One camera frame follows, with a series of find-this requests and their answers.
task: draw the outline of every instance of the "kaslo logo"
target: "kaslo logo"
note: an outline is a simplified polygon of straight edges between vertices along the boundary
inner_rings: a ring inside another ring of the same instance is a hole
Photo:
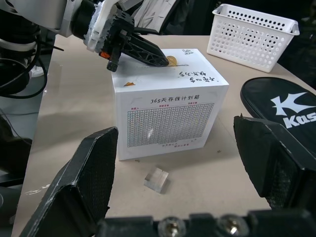
[[[315,106],[309,105],[298,105],[295,104],[295,100],[301,95],[306,94],[307,92],[297,93],[297,94],[288,94],[287,99],[281,102],[280,97],[276,97],[271,101],[275,104],[273,108],[276,108],[276,115],[287,116],[283,108],[288,108],[296,112],[297,114],[305,109],[314,108]],[[289,118],[283,118],[286,128],[291,128],[293,126],[299,126],[301,124],[306,124],[308,122],[316,121],[316,113],[311,113],[308,115],[301,116],[291,116]]]

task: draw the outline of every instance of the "table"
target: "table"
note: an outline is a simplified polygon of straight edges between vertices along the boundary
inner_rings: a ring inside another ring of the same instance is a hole
[[[199,212],[244,215],[248,210],[269,208],[249,180],[235,142],[234,116],[249,116],[240,100],[241,86],[248,79],[271,76],[293,81],[313,93],[315,90],[279,64],[266,74],[208,55],[208,36],[145,38],[160,48],[198,48],[230,87],[204,148],[116,162],[107,217],[187,218],[190,213]],[[58,36],[55,45],[65,52],[53,51],[13,237],[19,236],[48,185],[71,159],[81,140],[115,125],[114,92],[107,60],[87,51],[75,37]],[[169,172],[170,183],[162,195],[143,185],[155,165]]]

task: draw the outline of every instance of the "black cable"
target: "black cable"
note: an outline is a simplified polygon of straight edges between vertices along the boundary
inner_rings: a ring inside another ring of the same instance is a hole
[[[42,88],[39,91],[37,91],[31,95],[1,95],[1,96],[5,97],[5,98],[12,98],[12,99],[30,99],[30,98],[33,98],[33,97],[41,94],[47,85],[47,71],[46,71],[44,63],[42,62],[42,60],[40,58],[39,58],[39,64],[43,68],[43,72],[44,72],[44,85],[42,86]]]
[[[54,48],[54,49],[60,50],[60,51],[62,51],[62,52],[65,51],[65,50],[62,49],[62,48],[56,47],[56,46],[51,45],[51,44],[49,44],[49,43],[46,43],[46,42],[44,42],[44,41],[41,41],[40,43],[41,43],[41,44],[44,44],[44,45],[46,45],[46,46],[49,46],[49,47],[51,47],[52,49]]]
[[[7,116],[26,116],[26,115],[36,115],[38,112],[22,113],[22,114],[6,114]]]
[[[32,62],[29,64],[29,66],[22,72],[20,73],[18,76],[16,76],[14,79],[12,79],[11,81],[8,81],[6,84],[3,84],[0,86],[0,93],[2,90],[7,89],[8,87],[12,86],[14,83],[16,83],[17,80],[19,80],[19,78],[23,75],[25,75],[26,73],[29,73],[29,71],[35,66],[35,63],[37,62],[37,60],[40,57],[40,50],[41,50],[41,36],[40,36],[40,31],[38,32],[38,35],[36,36],[36,40],[37,40],[37,48],[36,48],[36,53],[35,56],[32,60]]]
[[[3,111],[1,108],[0,108],[0,111],[1,111],[1,113],[3,114],[3,116],[6,118],[6,121],[10,124],[10,126],[11,126],[12,130],[14,131],[14,133],[15,133],[23,142],[25,142],[26,144],[28,144],[29,146],[31,146],[31,145],[32,145],[31,143],[27,142],[25,139],[23,139],[23,138],[15,131],[14,127],[12,126],[12,124],[11,124],[11,122],[10,122],[10,120],[8,119],[8,117],[6,116],[6,114],[4,113],[4,111]]]

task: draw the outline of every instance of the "metal screw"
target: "metal screw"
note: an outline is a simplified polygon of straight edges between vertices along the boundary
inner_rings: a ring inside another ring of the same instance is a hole
[[[246,237],[249,235],[249,228],[246,221],[236,215],[225,215],[218,219],[218,227],[235,237]]]
[[[177,217],[167,217],[158,224],[159,237],[183,237],[186,234],[186,225]]]

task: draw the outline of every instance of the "black bag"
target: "black bag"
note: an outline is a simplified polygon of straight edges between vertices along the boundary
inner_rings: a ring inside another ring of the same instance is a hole
[[[316,96],[280,78],[254,78],[240,92],[254,118],[282,124],[316,157]]]

